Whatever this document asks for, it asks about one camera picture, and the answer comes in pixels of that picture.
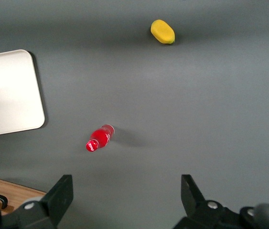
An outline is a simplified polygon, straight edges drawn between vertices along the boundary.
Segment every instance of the plastic bottle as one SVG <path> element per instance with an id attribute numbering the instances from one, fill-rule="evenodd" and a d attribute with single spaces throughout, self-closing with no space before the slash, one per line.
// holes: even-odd
<path id="1" fill-rule="evenodd" d="M 90 140 L 86 144 L 86 149 L 94 152 L 98 148 L 105 147 L 110 138 L 114 134 L 114 128 L 111 125 L 103 125 L 98 130 L 94 131 L 90 136 Z"/>

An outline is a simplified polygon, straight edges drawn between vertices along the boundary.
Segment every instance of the yellow sponge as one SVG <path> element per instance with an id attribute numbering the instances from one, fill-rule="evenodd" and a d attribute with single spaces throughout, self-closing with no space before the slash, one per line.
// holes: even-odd
<path id="1" fill-rule="evenodd" d="M 151 24 L 150 31 L 159 42 L 163 44 L 174 43 L 174 31 L 166 22 L 162 20 L 155 20 Z"/>

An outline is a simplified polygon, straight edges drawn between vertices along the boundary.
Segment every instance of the gray tabletop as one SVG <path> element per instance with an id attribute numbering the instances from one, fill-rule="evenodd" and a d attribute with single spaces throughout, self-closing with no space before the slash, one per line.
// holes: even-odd
<path id="1" fill-rule="evenodd" d="M 0 179 L 48 191 L 72 174 L 60 228 L 170 229 L 181 174 L 236 212 L 269 203 L 269 1 L 0 1 L 0 52 L 17 49 L 46 123 L 0 135 Z M 115 136 L 87 152 L 103 124 Z"/>

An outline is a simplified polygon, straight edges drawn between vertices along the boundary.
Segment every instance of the wooden board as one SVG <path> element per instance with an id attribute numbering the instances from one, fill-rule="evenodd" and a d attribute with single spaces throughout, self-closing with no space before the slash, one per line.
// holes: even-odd
<path id="1" fill-rule="evenodd" d="M 39 190 L 0 180 L 0 195 L 8 199 L 8 206 L 5 209 L 1 209 L 0 201 L 2 215 L 13 212 L 29 198 L 44 196 L 45 194 L 45 192 Z"/>

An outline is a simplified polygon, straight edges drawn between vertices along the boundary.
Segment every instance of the white tray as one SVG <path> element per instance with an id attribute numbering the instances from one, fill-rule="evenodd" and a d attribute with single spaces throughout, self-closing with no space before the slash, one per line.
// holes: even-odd
<path id="1" fill-rule="evenodd" d="M 0 53 L 0 134 L 36 129 L 45 121 L 31 55 Z"/>

